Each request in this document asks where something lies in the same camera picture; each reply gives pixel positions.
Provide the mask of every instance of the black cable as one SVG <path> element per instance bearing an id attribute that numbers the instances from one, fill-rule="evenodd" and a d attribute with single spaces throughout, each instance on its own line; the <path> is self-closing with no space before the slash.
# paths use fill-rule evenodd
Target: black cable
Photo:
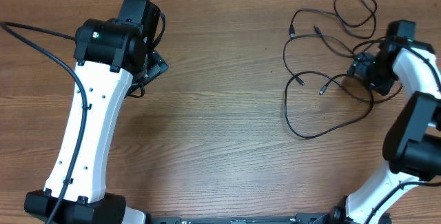
<path id="1" fill-rule="evenodd" d="M 343 27 L 343 30 L 344 30 L 347 34 L 349 34 L 350 36 L 352 36 L 352 37 L 359 38 L 359 39 L 370 39 L 370 38 L 373 36 L 373 34 L 375 33 L 376 28 L 377 28 L 377 17 L 376 17 L 376 15 L 375 15 L 375 13 L 377 12 L 377 2 L 376 2 L 375 0 L 371 0 L 371 1 L 372 1 L 373 4 L 374 4 L 374 9 L 373 9 L 373 10 L 372 10 L 372 9 L 366 4 L 365 0 L 360 0 L 360 2 L 363 4 L 363 6 L 364 6 L 364 7 L 365 7 L 365 8 L 366 8 L 371 14 L 370 14 L 370 15 L 369 15 L 364 21 L 362 21 L 361 23 L 357 23 L 357 24 L 350 24 L 350 23 L 347 23 L 347 22 L 346 22 L 346 21 L 340 16 L 340 14 L 339 14 L 338 11 L 337 11 L 337 0 L 334 0 L 334 12 L 329 12 L 329 11 L 326 11 L 326 10 L 310 9 L 310 8 L 302 8 L 302 9 L 299 9 L 299 10 L 296 11 L 296 13 L 294 13 L 294 16 L 293 16 L 292 19 L 291 19 L 291 24 L 290 24 L 290 26 L 289 26 L 289 33 L 290 33 L 290 34 L 295 33 L 293 23 L 294 23 L 294 19 L 296 18 L 297 14 L 298 14 L 299 12 L 313 12 L 313 13 L 318 13 L 318 14 L 328 14 L 328 15 L 331 15 L 331 16 L 336 17 L 337 20 L 340 22 L 341 26 Z M 358 34 L 355 34 L 355 33 L 351 32 L 351 31 L 348 29 L 348 28 L 359 28 L 359 27 L 363 26 L 364 24 L 366 24 L 366 22 L 368 22 L 368 20 L 370 20 L 371 18 L 373 19 L 373 28 L 372 28 L 372 33 L 371 33 L 369 36 L 358 35 Z"/>
<path id="2" fill-rule="evenodd" d="M 159 41 L 161 41 L 161 39 L 163 38 L 163 34 L 164 34 L 164 31 L 165 31 L 165 15 L 162 12 L 160 12 L 159 14 L 160 14 L 161 20 L 163 22 L 163 27 L 161 29 L 161 32 L 157 36 L 157 38 L 153 41 L 153 48 L 155 48 L 159 44 Z"/>
<path id="3" fill-rule="evenodd" d="M 9 22 L 9 21 L 4 21 L 2 23 L 5 26 L 16 27 L 16 28 L 23 28 L 23 29 L 37 31 L 37 32 L 43 32 L 45 34 L 51 34 L 51 35 L 58 36 L 58 37 L 61 37 L 61 38 L 64 38 L 64 39 L 69 39 L 69 40 L 75 41 L 75 37 L 71 37 L 70 35 L 61 34 L 59 32 L 55 32 L 55 31 L 51 31 L 51 30 L 46 30 L 46 29 L 43 29 L 43 28 L 32 27 L 32 26 L 23 25 L 23 24 L 20 24 L 20 23 L 13 23 L 13 22 Z"/>
<path id="4" fill-rule="evenodd" d="M 11 25 L 11 23 L 8 23 L 8 22 L 0 22 L 0 27 L 2 27 L 6 32 L 10 33 L 12 36 L 17 38 L 18 40 L 20 40 L 20 41 L 24 42 L 25 44 L 29 45 L 31 48 L 34 48 L 35 50 L 37 50 L 37 51 L 41 52 L 42 54 L 46 55 L 47 57 L 49 57 L 50 59 L 55 61 L 57 64 L 59 64 L 64 70 L 66 70 L 69 73 L 69 75 L 74 79 L 75 83 L 78 85 L 78 88 L 79 88 L 80 93 L 81 93 L 81 100 L 82 100 L 82 103 L 83 103 L 83 107 L 82 107 L 83 108 L 83 113 L 81 115 L 81 124 L 80 124 L 79 133 L 78 133 L 78 138 L 76 140 L 76 145 L 75 145 L 75 148 L 74 148 L 74 153 L 72 154 L 72 160 L 70 161 L 68 172 L 66 173 L 66 177 L 65 177 L 65 180 L 63 182 L 63 187 L 61 188 L 60 195 L 59 195 L 59 197 L 57 199 L 57 202 L 55 203 L 54 208 L 52 209 L 52 212 L 50 213 L 50 215 L 48 217 L 48 220 L 46 221 L 46 224 L 51 224 L 51 222 L 54 220 L 55 215 L 57 214 L 58 209 L 61 206 L 61 202 L 63 201 L 63 198 L 65 196 L 66 190 L 68 189 L 68 185 L 71 184 L 72 173 L 74 171 L 74 167 L 75 167 L 75 163 L 76 163 L 76 158 L 78 157 L 78 153 L 79 153 L 79 150 L 80 150 L 80 147 L 81 147 L 81 142 L 83 140 L 85 123 L 86 123 L 86 119 L 87 119 L 87 115 L 88 115 L 88 100 L 86 98 L 85 90 L 84 90 L 83 84 L 80 81 L 80 78 L 78 78 L 78 76 L 75 74 L 75 72 L 68 65 L 66 65 L 62 60 L 57 58 L 52 53 L 48 52 L 46 49 L 40 47 L 39 45 L 29 41 L 25 37 L 22 37 L 20 34 L 16 33 L 13 30 L 11 30 L 8 26 L 13 26 L 13 27 L 17 27 L 17 28 L 24 28 L 24 29 L 34 30 L 34 31 L 38 31 L 38 32 L 44 32 L 44 33 L 47 33 L 47 34 L 53 34 L 53 35 L 56 35 L 56 36 L 59 36 L 59 37 L 63 37 L 63 38 L 66 38 L 66 39 L 71 39 L 73 37 L 69 37 L 68 35 L 60 34 L 60 33 L 53 32 L 53 31 L 42 30 L 41 28 L 25 26 L 25 25 L 21 25 L 21 24 L 17 24 L 17 23 L 13 23 Z"/>
<path id="5" fill-rule="evenodd" d="M 424 182 L 406 182 L 406 183 L 401 183 L 399 185 L 397 185 L 393 190 L 390 191 L 390 193 L 388 193 L 388 195 L 386 197 L 384 197 L 381 202 L 376 205 L 373 209 L 372 212 L 369 214 L 369 216 L 367 217 L 367 220 L 365 221 L 365 224 L 369 224 L 369 222 L 371 221 L 371 219 L 373 218 L 373 216 L 375 215 L 375 213 L 398 191 L 398 190 L 403 190 L 405 186 L 408 185 L 419 185 L 419 186 L 427 186 L 427 187 L 440 187 L 441 186 L 441 182 L 439 183 L 424 183 Z"/>
<path id="6" fill-rule="evenodd" d="M 364 83 L 363 83 L 363 81 L 361 80 L 361 79 L 359 79 L 358 77 L 354 77 L 354 76 L 351 76 L 351 75 L 348 75 L 348 74 L 339 74 L 339 75 L 336 75 L 336 76 L 334 76 L 334 77 L 330 77 L 330 76 L 328 76 L 328 75 L 326 75 L 326 74 L 323 74 L 323 73 L 321 73 L 321 72 L 314 72 L 314 71 L 308 71 L 308 72 L 300 72 L 300 73 L 294 73 L 290 68 L 289 68 L 289 66 L 287 65 L 287 62 L 286 62 L 286 58 L 285 58 L 285 53 L 286 53 L 286 48 L 287 48 L 287 45 L 291 42 L 291 41 L 293 41 L 293 40 L 296 40 L 296 39 L 299 39 L 299 38 L 305 38 L 305 37 L 319 37 L 319 38 L 321 38 L 322 39 L 322 41 L 323 41 L 323 43 L 334 53 L 334 54 L 337 54 L 338 56 L 340 56 L 340 57 L 344 57 L 344 58 L 351 58 L 351 59 L 353 59 L 353 60 L 356 60 L 357 62 L 359 62 L 359 63 L 366 63 L 366 62 L 368 62 L 368 61 L 373 61 L 373 59 L 368 59 L 368 58 L 365 58 L 365 52 L 374 44 L 374 43 L 381 43 L 381 42 L 383 42 L 382 40 L 384 39 L 384 38 L 386 38 L 386 37 L 380 37 L 380 38 L 378 38 L 378 39 L 376 39 L 376 40 L 374 40 L 374 41 L 366 41 L 366 42 L 364 42 L 364 43 L 361 43 L 360 45 L 357 45 L 354 49 L 351 49 L 351 48 L 349 48 L 347 45 L 345 45 L 342 41 L 340 41 L 339 39 L 337 39 L 337 38 L 335 38 L 335 37 L 332 37 L 332 36 L 329 36 L 329 35 L 326 35 L 326 34 L 323 34 L 321 31 L 320 31 L 320 28 L 318 27 L 318 26 L 314 26 L 314 31 L 315 31 L 315 34 L 301 34 L 301 35 L 298 35 L 298 36 L 296 36 L 295 35 L 295 29 L 294 29 L 294 25 L 293 25 L 293 23 L 294 23 L 294 19 L 296 18 L 296 16 L 297 16 L 297 14 L 298 13 L 300 13 L 300 12 L 312 12 L 312 13 L 316 13 L 316 14 L 325 14 L 325 15 L 330 15 L 330 16 L 333 16 L 333 17 L 336 17 L 337 18 L 337 20 L 340 22 L 340 24 L 341 24 L 341 26 L 343 27 L 343 30 L 347 33 L 347 34 L 349 34 L 350 36 L 352 36 L 352 37 L 355 37 L 355 38 L 358 38 L 358 39 L 370 39 L 372 36 L 373 36 L 373 34 L 375 33 L 375 31 L 376 31 L 376 26 L 377 26 L 377 19 L 376 19 L 376 15 L 375 15 L 375 13 L 376 13 L 376 11 L 377 11 L 377 2 L 375 1 L 375 0 L 371 0 L 372 2 L 373 2 L 373 4 L 374 4 L 374 9 L 372 10 L 367 4 L 366 4 L 366 2 L 364 1 L 364 0 L 360 0 L 361 1 L 361 3 L 363 4 L 363 6 L 366 8 L 366 9 L 368 9 L 368 11 L 370 12 L 370 15 L 364 20 L 364 21 L 362 21 L 362 22 L 360 22 L 360 23 L 357 23 L 357 24 L 350 24 L 350 23 L 348 23 L 348 22 L 346 22 L 341 16 L 340 16 L 340 14 L 338 13 L 338 11 L 337 11 L 337 0 L 334 0 L 334 12 L 329 12 L 329 11 L 326 11 L 326 10 L 317 10 L 317 9 L 310 9 L 310 8 L 303 8 L 303 9 L 299 9 L 299 10 L 297 10 L 296 11 L 296 13 L 294 13 L 294 15 L 293 15 L 293 17 L 292 17 L 292 19 L 291 19 L 291 23 L 290 23 L 290 26 L 289 26 L 289 35 L 290 35 L 290 39 L 285 43 L 285 45 L 284 45 L 284 47 L 283 47 L 283 63 L 285 64 L 285 67 L 286 67 L 286 69 L 288 70 L 288 72 L 292 75 L 292 78 L 288 81 L 288 83 L 287 83 L 287 85 L 286 85 L 286 88 L 285 88 L 285 102 L 284 102 L 284 109 L 285 109 L 285 118 L 286 118 L 286 122 L 287 122 L 287 124 L 288 124 L 288 127 L 289 127 L 289 129 L 295 134 L 295 135 L 297 135 L 297 136 L 299 136 L 299 137 L 302 137 L 302 138 L 305 138 L 305 139 L 313 139 L 313 138 L 316 138 L 316 137 L 319 137 L 319 136 L 322 136 L 322 135 L 324 135 L 324 134 L 326 134 L 326 133 L 328 133 L 328 132 L 330 132 L 330 131 L 333 131 L 333 130 L 336 130 L 336 129 L 338 129 L 338 128 L 341 128 L 341 127 L 344 127 L 344 126 L 346 126 L 346 125 L 349 125 L 349 124 L 352 124 L 352 123 L 355 123 L 355 122 L 357 122 L 357 121 L 360 121 L 360 120 L 362 120 L 363 118 L 365 118 L 369 113 L 370 113 L 370 111 L 372 111 L 372 108 L 373 108 L 373 105 L 374 104 L 377 104 L 377 103 L 384 103 L 384 102 L 386 102 L 386 101 L 388 101 L 388 100 L 390 100 L 390 99 L 392 99 L 393 97 L 395 97 L 398 93 L 400 93 L 400 91 L 401 91 L 401 89 L 402 89 L 402 85 L 400 86 L 400 88 L 395 92 L 395 93 L 393 93 L 392 95 L 390 95 L 390 96 L 388 96 L 387 98 L 385 98 L 385 99 L 381 99 L 381 100 L 374 100 L 373 99 L 373 93 L 372 93 L 372 90 L 375 90 L 375 89 L 369 89 L 368 88 L 368 85 L 365 85 Z M 366 22 L 368 22 L 370 19 L 373 19 L 373 29 L 372 29 L 372 33 L 369 35 L 369 36 L 360 36 L 360 35 L 358 35 L 358 34 L 355 34 L 355 33 L 353 33 L 353 32 L 351 32 L 348 28 L 358 28 L 358 27 L 360 27 L 360 26 L 363 26 L 364 24 L 366 24 Z M 338 43 L 338 45 L 340 45 L 344 50 L 346 50 L 347 51 L 347 53 L 341 53 L 341 52 L 339 52 L 339 51 L 337 51 L 337 50 L 335 50 L 332 46 L 330 46 L 330 44 L 328 43 L 328 41 L 327 41 L 327 39 L 332 39 L 332 40 L 334 40 L 334 41 L 336 41 L 337 43 Z M 356 53 L 356 48 L 359 48 L 360 46 L 362 46 L 362 45 L 366 45 L 366 44 L 368 44 L 368 46 L 367 47 L 365 47 L 364 49 L 362 49 L 360 52 L 358 52 L 358 53 Z M 333 83 L 335 83 L 336 85 L 338 85 L 342 90 L 344 90 L 345 91 L 345 93 L 346 94 L 348 94 L 350 97 L 352 97 L 353 99 L 355 99 L 355 100 L 357 100 L 357 101 L 359 101 L 359 102 L 362 102 L 362 103 L 368 103 L 369 104 L 369 109 L 361 116 L 361 117 L 359 117 L 359 118 L 357 118 L 357 119 L 354 119 L 354 120 L 352 120 L 352 121 L 348 121 L 348 122 L 346 122 L 346 123 L 342 123 L 342 124 L 340 124 L 340 125 L 337 125 L 336 127 L 333 127 L 333 128 L 331 128 L 331 129 L 329 129 L 329 130 L 327 130 L 327 131 L 325 131 L 325 132 L 321 132 L 320 134 L 315 134 L 315 135 L 311 135 L 311 136 L 306 136 L 306 135 L 302 135 L 302 134 L 299 134 L 297 131 L 295 131 L 294 129 L 293 129 L 293 127 L 291 126 L 291 124 L 290 124 L 290 122 L 289 122 L 289 118 L 288 118 L 288 114 L 287 114 L 287 92 L 288 92 L 288 87 L 289 87 L 289 84 L 295 79 L 299 84 L 301 84 L 301 85 L 304 85 L 305 84 L 305 82 L 300 78 L 300 75 L 302 75 L 302 74 L 306 74 L 306 73 L 312 73 L 312 74 L 318 74 L 318 75 L 320 75 L 320 76 L 322 76 L 322 77 L 326 77 L 326 78 L 328 78 L 329 80 L 328 80 L 328 82 L 322 87 L 322 90 L 320 91 L 320 95 L 321 94 L 324 94 L 325 93 L 325 90 L 327 89 L 327 87 L 329 86 L 329 84 L 331 83 L 331 82 L 333 82 Z M 369 92 L 369 96 L 370 96 L 370 99 L 369 100 L 366 100 L 366 99 L 361 99 L 360 97 L 357 97 L 357 96 L 355 96 L 354 94 L 352 94 L 352 93 L 350 93 L 350 91 L 348 91 L 348 89 L 345 87 L 345 86 L 343 86 L 340 82 L 338 82 L 336 79 L 337 78 L 339 78 L 339 77 L 351 77 L 351 78 L 355 78 L 359 83 L 361 83 L 363 86 L 364 86 L 364 88 Z"/>
<path id="7" fill-rule="evenodd" d="M 139 86 L 139 88 L 141 89 L 141 95 L 136 96 L 136 95 L 133 95 L 133 94 L 129 94 L 129 95 L 128 95 L 129 97 L 133 97 L 133 98 L 141 98 L 141 97 L 144 96 L 144 94 L 145 94 L 145 88 L 144 88 L 144 85 L 143 85 L 142 83 L 140 83 L 140 84 L 138 84 L 138 86 Z"/>
<path id="8" fill-rule="evenodd" d="M 356 123 L 356 122 L 358 122 L 358 121 L 361 121 L 361 120 L 363 120 L 371 111 L 372 111 L 372 109 L 373 109 L 373 94 L 372 94 L 372 91 L 371 90 L 367 90 L 368 91 L 368 93 L 369 93 L 369 96 L 370 96 L 370 102 L 369 102 L 369 108 L 367 109 L 367 111 L 362 115 L 362 116 L 360 116 L 360 117 L 358 117 L 357 119 L 354 119 L 354 120 L 352 120 L 352 121 L 348 121 L 348 122 L 345 122 L 345 123 L 341 123 L 341 124 L 339 124 L 339 125 L 337 125 L 337 126 L 335 126 L 335 127 L 333 127 L 333 128 L 330 128 L 330 129 L 328 129 L 328 130 L 326 130 L 326 131 L 324 131 L 324 132 L 321 132 L 321 133 L 319 133 L 319 134 L 315 134 L 315 135 L 311 135 L 311 136 L 308 136 L 308 135 L 303 135 L 303 134 L 299 134 L 297 131 L 295 131 L 294 129 L 293 129 L 293 127 L 291 126 L 291 123 L 289 122 L 289 118 L 288 118 L 288 111 L 287 111 L 287 97 L 288 97 L 288 87 L 289 87 L 289 84 L 291 84 L 291 82 L 296 78 L 296 77 L 299 77 L 300 75 L 302 75 L 302 74 L 317 74 L 317 75 L 320 75 L 320 76 L 323 76 L 323 77 L 326 77 L 326 78 L 328 78 L 330 81 L 332 81 L 332 82 L 334 82 L 336 85 L 338 85 L 343 91 L 345 91 L 348 95 L 350 95 L 350 96 L 352 96 L 352 94 L 348 91 L 348 89 L 345 87 L 345 86 L 343 86 L 340 82 L 338 82 L 337 80 L 335 80 L 335 78 L 338 78 L 338 77 L 351 77 L 351 78 L 353 78 L 353 79 L 356 79 L 359 83 L 361 83 L 362 85 L 364 85 L 364 83 L 363 83 L 363 81 L 361 80 L 361 79 L 359 79 L 358 77 L 355 77 L 355 76 L 352 76 L 352 75 L 349 75 L 349 74 L 339 74 L 339 75 L 337 75 L 337 76 L 335 76 L 334 78 L 333 77 L 330 77 L 330 76 L 328 76 L 328 75 L 326 75 L 326 74 L 324 74 L 324 73 L 321 73 L 321 72 L 314 72 L 314 71 L 306 71 L 306 72 L 299 72 L 298 74 L 295 74 L 289 81 L 288 81 L 288 83 L 287 83 L 287 85 L 286 85 L 286 87 L 285 87 L 285 100 L 284 100 L 284 110 L 285 110 L 285 119 L 286 119 L 286 122 L 287 122 L 287 124 L 288 124 L 288 127 L 289 127 L 289 129 L 295 134 L 295 135 L 297 135 L 297 136 L 299 136 L 299 137 L 301 137 L 301 138 L 304 138 L 304 139 L 314 139 L 314 138 L 317 138 L 317 137 L 319 137 L 319 136 L 322 136 L 322 135 L 324 135 L 324 134 L 327 134 L 327 133 L 329 133 L 330 131 L 333 131 L 333 130 L 336 130 L 336 129 L 338 129 L 338 128 L 342 128 L 342 127 L 344 127 L 344 126 L 346 126 L 346 125 L 350 125 L 350 124 L 352 124 L 352 123 Z"/>

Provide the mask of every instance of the wood grain surface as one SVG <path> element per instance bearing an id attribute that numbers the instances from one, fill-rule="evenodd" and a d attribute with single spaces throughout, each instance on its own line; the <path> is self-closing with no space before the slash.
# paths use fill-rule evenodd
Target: wood grain surface
<path id="1" fill-rule="evenodd" d="M 0 20 L 73 35 L 86 19 L 117 17 L 122 1 L 0 0 Z M 167 16 L 157 50 L 170 69 L 144 98 L 124 101 L 107 163 L 108 192 L 153 216 L 327 212 L 381 164 L 382 140 L 405 104 L 404 92 L 365 120 L 313 140 L 294 136 L 283 117 L 289 21 L 299 8 L 332 11 L 333 0 L 152 1 Z M 441 0 L 377 2 L 374 38 L 390 21 L 408 19 L 418 23 L 417 40 L 441 50 Z M 350 22 L 368 14 L 356 0 L 341 0 L 338 9 Z M 300 14 L 296 33 L 312 33 L 314 24 L 350 47 L 361 42 L 317 14 Z M 371 29 L 368 23 L 356 31 Z M 73 42 L 19 32 L 74 66 Z M 330 75 L 351 63 L 314 38 L 291 43 L 287 60 L 296 72 Z M 367 108 L 334 85 L 319 96 L 322 77 L 302 79 L 305 86 L 293 83 L 288 101 L 291 122 L 303 134 Z M 23 211 L 23 201 L 26 192 L 43 188 L 56 161 L 73 85 L 57 64 L 0 30 L 0 223 L 40 223 Z M 440 196 L 439 189 L 412 190 L 389 210 L 394 223 L 440 223 Z"/>

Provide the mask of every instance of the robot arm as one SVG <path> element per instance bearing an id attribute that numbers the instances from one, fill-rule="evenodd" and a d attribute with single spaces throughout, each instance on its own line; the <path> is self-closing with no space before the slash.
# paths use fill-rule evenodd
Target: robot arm
<path id="1" fill-rule="evenodd" d="M 410 47 L 413 45 L 413 41 L 408 40 L 408 43 Z M 433 50 L 422 44 L 417 43 L 419 48 L 412 49 L 428 59 L 439 76 Z M 391 53 L 390 47 L 383 49 Z M 386 161 L 346 199 L 346 217 L 354 223 L 367 223 L 369 215 L 380 206 L 369 221 L 369 224 L 379 223 L 386 210 L 417 185 L 402 187 L 386 198 L 394 188 L 406 182 L 430 181 L 441 173 L 440 140 L 425 134 L 428 125 L 439 129 L 441 94 L 437 79 L 422 59 L 404 48 L 396 55 L 391 68 L 406 90 L 408 103 L 384 140 L 383 157 Z"/>
<path id="2" fill-rule="evenodd" d="M 159 17 L 150 0 L 124 0 L 118 19 L 87 20 L 76 31 L 75 74 L 86 90 L 88 117 L 83 142 L 64 196 L 61 188 L 72 159 L 83 111 L 78 86 L 58 159 L 43 190 L 29 192 L 25 211 L 46 220 L 62 204 L 57 223 L 144 224 L 147 215 L 126 206 L 123 196 L 106 193 L 105 172 L 116 119 L 124 98 L 168 69 L 154 46 Z"/>

